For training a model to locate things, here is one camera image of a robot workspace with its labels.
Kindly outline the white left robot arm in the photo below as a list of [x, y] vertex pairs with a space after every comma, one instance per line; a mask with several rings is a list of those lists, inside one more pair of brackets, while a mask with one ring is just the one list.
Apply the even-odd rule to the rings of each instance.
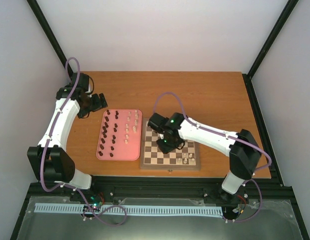
[[94, 93], [93, 79], [74, 73], [71, 82], [56, 93], [55, 109], [48, 128], [37, 146], [27, 150], [27, 157], [38, 181], [56, 183], [59, 187], [81, 189], [87, 201], [98, 198], [99, 188], [91, 175], [76, 168], [67, 154], [67, 141], [75, 118], [85, 119], [91, 112], [108, 106], [103, 93]]

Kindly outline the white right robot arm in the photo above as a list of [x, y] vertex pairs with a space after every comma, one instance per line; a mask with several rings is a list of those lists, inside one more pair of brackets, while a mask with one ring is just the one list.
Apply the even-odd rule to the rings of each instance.
[[229, 172], [221, 189], [229, 195], [235, 195], [240, 186], [252, 178], [261, 158], [257, 142], [245, 129], [240, 132], [221, 130], [178, 112], [170, 118], [154, 113], [147, 126], [160, 135], [156, 144], [164, 154], [183, 148], [186, 141], [193, 141], [228, 157]]

